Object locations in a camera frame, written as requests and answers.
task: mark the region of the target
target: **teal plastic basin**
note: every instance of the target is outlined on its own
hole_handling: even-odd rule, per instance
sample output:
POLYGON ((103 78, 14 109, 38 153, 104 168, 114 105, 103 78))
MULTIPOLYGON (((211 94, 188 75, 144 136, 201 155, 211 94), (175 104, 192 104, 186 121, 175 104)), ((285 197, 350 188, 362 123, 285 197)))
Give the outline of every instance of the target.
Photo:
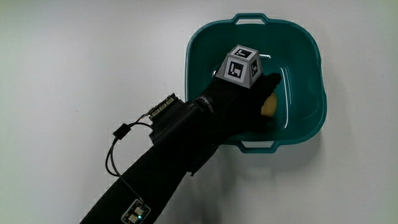
POLYGON ((187 48, 185 98, 193 100, 207 87, 214 71, 238 44, 263 54, 264 74, 280 73, 282 81, 275 90, 278 108, 268 132, 242 133, 225 144, 245 153, 273 153, 280 145, 297 144, 319 132, 326 118, 326 94, 317 44, 299 25, 264 14, 237 14, 211 22, 193 35, 187 48), (241 19, 260 19, 263 24, 237 24, 241 19), (242 141, 271 141, 272 145, 246 147, 242 141))

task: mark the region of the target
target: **black sleeve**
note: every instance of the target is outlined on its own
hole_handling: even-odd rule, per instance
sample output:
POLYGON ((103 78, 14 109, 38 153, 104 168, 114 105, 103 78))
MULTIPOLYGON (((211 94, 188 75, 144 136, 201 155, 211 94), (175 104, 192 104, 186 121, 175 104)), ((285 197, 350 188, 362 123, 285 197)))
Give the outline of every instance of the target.
MULTIPOLYGON (((151 147, 122 175, 152 210, 144 220, 154 223, 187 173, 182 156, 151 147)), ((137 197, 118 179, 97 201, 81 224, 122 223, 121 217, 137 197)))

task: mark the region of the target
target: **black cable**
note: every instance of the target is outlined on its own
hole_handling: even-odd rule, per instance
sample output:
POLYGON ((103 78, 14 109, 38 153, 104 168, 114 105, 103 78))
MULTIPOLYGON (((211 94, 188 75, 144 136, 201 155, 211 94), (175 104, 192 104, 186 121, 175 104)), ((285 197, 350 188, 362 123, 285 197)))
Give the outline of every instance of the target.
POLYGON ((129 188, 129 190, 134 195, 136 195, 139 198, 139 200, 141 200, 143 203, 144 203, 144 200, 142 199, 142 197, 127 183, 126 180, 124 180, 124 178, 122 177, 122 175, 120 175, 118 169, 116 168, 116 166, 114 164, 114 160, 113 160, 113 149, 114 149, 114 145, 117 143, 117 141, 121 140, 131 130, 131 127, 133 127, 134 125, 140 124, 140 125, 144 125, 144 126, 147 126, 149 128, 152 128, 149 124, 139 122, 143 117, 145 117, 147 115, 149 115, 149 114, 147 114, 147 113, 143 114, 141 117, 138 118, 137 121, 135 121, 135 122, 133 122, 133 123, 131 123, 129 125, 123 124, 117 131, 115 131, 113 133, 115 135, 115 139, 113 139, 112 145, 109 148, 108 154, 106 155, 106 159, 105 159, 106 171, 108 171, 109 174, 111 174, 111 175, 113 175, 115 177, 119 177, 126 184, 126 186, 129 188), (108 167, 109 157, 111 158, 112 168, 115 171, 115 173, 110 171, 110 169, 108 167))

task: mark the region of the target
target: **connector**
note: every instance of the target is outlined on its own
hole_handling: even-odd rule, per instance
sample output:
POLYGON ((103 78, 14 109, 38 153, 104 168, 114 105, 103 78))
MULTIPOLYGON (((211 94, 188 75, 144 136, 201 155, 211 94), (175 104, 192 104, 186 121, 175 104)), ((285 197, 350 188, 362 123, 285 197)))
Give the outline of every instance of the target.
POLYGON ((149 119, 153 121, 155 117, 159 117, 161 114, 163 114, 164 111, 170 108, 170 105, 175 103, 177 99, 178 98, 175 96, 174 93, 166 97, 164 101, 160 102, 158 105, 149 110, 149 119))
POLYGON ((123 123, 120 128, 118 128, 113 135, 118 139, 122 140, 126 136, 126 134, 131 130, 128 124, 123 123))

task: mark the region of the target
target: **ar tag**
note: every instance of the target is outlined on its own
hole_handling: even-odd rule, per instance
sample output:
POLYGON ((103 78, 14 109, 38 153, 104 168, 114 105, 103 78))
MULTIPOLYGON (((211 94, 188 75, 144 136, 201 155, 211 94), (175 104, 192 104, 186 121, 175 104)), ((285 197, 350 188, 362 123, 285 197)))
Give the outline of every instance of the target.
POLYGON ((224 59, 216 77, 250 88, 261 74, 258 50, 237 45, 224 59))

